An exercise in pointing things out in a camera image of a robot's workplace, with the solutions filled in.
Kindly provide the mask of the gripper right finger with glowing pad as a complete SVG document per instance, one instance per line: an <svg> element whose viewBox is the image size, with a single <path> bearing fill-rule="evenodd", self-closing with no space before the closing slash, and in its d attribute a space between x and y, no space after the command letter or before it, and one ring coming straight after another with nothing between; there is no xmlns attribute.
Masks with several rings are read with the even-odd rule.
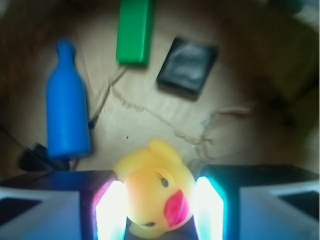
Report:
<svg viewBox="0 0 320 240"><path fill-rule="evenodd" d="M317 240L320 176L284 164L206 165L193 212L200 240Z"/></svg>

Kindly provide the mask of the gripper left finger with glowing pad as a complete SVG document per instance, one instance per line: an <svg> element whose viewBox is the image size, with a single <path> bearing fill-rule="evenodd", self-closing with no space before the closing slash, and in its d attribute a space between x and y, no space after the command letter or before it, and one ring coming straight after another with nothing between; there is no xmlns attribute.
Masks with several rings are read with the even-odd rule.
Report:
<svg viewBox="0 0 320 240"><path fill-rule="evenodd" d="M122 240L125 203L112 170L28 172L0 184L0 237Z"/></svg>

